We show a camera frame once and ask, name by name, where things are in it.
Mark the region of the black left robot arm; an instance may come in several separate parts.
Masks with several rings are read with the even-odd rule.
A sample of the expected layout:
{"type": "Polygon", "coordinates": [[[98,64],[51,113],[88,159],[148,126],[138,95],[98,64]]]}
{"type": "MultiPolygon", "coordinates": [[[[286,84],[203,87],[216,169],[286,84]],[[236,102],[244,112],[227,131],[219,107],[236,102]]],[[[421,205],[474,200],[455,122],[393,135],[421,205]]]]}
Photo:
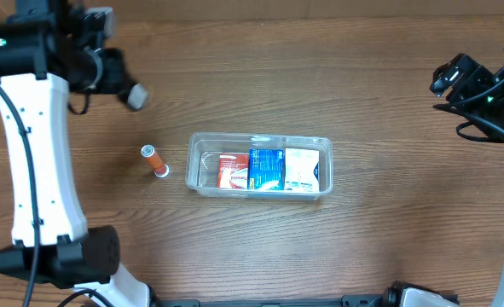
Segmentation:
{"type": "Polygon", "coordinates": [[[0,24],[0,114],[14,195],[0,273],[100,306],[153,306],[154,291],[121,263],[115,229],[88,225],[72,171],[71,94],[114,95],[133,111],[148,100],[122,52],[105,47],[112,33],[111,8],[66,1],[19,1],[0,24]]]}

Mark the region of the white blue Hansaplast box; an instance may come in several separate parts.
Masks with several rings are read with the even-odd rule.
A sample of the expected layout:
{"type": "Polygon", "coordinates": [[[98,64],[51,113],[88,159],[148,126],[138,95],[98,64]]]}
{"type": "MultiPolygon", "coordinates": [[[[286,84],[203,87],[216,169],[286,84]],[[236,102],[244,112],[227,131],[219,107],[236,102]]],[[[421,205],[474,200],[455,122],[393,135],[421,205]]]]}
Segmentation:
{"type": "Polygon", "coordinates": [[[284,189],[299,193],[320,191],[317,150],[286,148],[284,189]]]}

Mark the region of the orange tablet tube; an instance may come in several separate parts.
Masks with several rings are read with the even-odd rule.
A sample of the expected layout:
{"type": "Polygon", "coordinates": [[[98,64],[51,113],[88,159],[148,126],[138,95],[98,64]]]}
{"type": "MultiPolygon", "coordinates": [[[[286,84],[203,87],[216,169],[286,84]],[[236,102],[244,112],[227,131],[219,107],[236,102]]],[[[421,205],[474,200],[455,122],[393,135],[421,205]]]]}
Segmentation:
{"type": "Polygon", "coordinates": [[[141,155],[153,168],[156,177],[163,178],[170,173],[170,167],[161,159],[153,145],[144,145],[141,148],[141,155]]]}

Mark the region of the blue cough medicine box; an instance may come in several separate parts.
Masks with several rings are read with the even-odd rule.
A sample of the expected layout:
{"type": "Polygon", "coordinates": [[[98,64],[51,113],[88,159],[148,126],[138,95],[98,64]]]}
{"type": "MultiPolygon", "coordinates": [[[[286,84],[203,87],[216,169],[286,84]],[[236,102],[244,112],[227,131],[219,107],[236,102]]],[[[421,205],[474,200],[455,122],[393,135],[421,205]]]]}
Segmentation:
{"type": "Polygon", "coordinates": [[[248,188],[259,191],[283,190],[284,151],[252,148],[249,154],[248,188]]]}

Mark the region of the red white medicine box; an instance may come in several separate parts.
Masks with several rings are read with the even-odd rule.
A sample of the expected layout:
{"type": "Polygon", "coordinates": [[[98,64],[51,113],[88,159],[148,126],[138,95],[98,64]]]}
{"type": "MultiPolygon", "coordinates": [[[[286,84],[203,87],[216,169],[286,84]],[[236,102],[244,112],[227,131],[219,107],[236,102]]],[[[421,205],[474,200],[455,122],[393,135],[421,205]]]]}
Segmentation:
{"type": "Polygon", "coordinates": [[[221,153],[217,186],[229,189],[248,189],[248,153],[221,153]]]}

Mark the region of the dark syrup bottle white cap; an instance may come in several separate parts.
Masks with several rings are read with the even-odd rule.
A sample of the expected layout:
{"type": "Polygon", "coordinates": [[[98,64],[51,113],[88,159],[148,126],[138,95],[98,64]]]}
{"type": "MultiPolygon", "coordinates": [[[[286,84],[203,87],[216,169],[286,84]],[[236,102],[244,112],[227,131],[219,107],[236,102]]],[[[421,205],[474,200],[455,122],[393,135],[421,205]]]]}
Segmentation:
{"type": "Polygon", "coordinates": [[[134,85],[127,98],[127,107],[131,111],[142,110],[148,102],[148,91],[141,85],[134,85]]]}

